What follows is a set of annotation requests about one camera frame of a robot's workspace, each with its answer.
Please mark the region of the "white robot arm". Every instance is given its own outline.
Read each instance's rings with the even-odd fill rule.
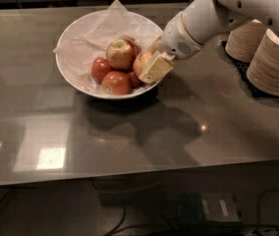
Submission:
[[[257,19],[279,37],[279,0],[195,0],[170,21],[161,46],[178,59],[199,52],[214,35]]]

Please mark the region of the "dark floor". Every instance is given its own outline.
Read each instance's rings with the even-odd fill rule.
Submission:
[[[235,195],[241,231],[258,223],[279,226],[277,161],[11,186],[0,206],[0,236],[106,235],[123,218],[124,206],[120,228],[139,226],[115,235],[169,231],[181,226],[176,200],[194,192]],[[208,225],[197,235],[206,233]]]

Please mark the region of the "stacked bowls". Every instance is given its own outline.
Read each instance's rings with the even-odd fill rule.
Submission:
[[[257,50],[267,27],[253,20],[230,32],[226,52],[236,60],[249,63]]]
[[[255,52],[247,77],[258,89],[279,96],[279,37],[271,29]]]

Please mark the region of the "apple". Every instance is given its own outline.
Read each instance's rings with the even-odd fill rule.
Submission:
[[[103,57],[97,57],[91,66],[91,75],[97,83],[101,84],[103,78],[112,71],[109,62]]]
[[[126,73],[111,71],[103,78],[101,88],[111,94],[128,94],[132,90],[132,85]]]
[[[129,76],[129,79],[131,81],[132,88],[138,88],[140,86],[140,84],[141,84],[141,80],[135,74],[135,72],[134,71],[129,71],[127,73],[127,75]]]
[[[133,37],[129,35],[122,35],[119,38],[128,40],[134,46],[134,48],[136,49],[136,56],[140,54],[141,47],[136,43],[136,40]]]
[[[106,58],[112,68],[128,70],[139,54],[140,47],[128,39],[118,38],[106,50]]]
[[[133,63],[133,71],[137,77],[140,76],[141,72],[148,66],[152,57],[151,51],[141,52]]]

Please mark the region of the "table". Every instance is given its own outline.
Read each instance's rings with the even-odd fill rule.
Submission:
[[[186,4],[130,5],[162,28]],[[279,160],[279,98],[255,99],[221,45],[132,100],[70,86],[52,52],[106,7],[0,11],[0,185]]]

